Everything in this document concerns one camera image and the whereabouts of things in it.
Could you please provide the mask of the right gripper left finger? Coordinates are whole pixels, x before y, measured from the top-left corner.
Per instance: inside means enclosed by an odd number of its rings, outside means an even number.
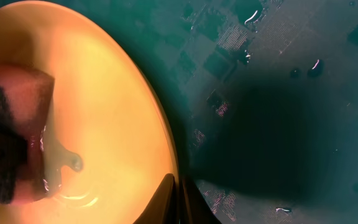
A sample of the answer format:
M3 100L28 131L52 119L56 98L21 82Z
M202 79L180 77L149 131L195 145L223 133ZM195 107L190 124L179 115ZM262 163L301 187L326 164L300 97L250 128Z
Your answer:
M175 177L166 174L150 202L134 224L174 224L177 222Z

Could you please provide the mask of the yellow-green plate top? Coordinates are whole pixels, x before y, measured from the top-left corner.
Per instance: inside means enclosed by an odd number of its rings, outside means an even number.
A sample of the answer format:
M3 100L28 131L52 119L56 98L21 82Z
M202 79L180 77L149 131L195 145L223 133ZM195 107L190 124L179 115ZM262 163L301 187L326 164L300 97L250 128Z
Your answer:
M54 76L55 135L83 168L61 165L50 198L0 205L0 223L134 223L166 174L178 184L175 147L143 73L102 28L44 1L0 8L0 62Z

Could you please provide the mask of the green scrubbing sponge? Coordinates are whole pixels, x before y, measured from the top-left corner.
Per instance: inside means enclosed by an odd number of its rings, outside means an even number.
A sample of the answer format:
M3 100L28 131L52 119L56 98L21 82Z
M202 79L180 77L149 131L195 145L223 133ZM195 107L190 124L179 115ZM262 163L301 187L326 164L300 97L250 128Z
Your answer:
M44 198L42 136L54 77L14 65L0 65L0 204Z

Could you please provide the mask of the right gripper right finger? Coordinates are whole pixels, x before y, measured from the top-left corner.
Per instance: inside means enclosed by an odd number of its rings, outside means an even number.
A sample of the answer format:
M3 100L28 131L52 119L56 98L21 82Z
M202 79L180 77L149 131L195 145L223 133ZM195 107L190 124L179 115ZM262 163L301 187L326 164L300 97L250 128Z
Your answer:
M189 177L180 181L179 202L181 224L221 224Z

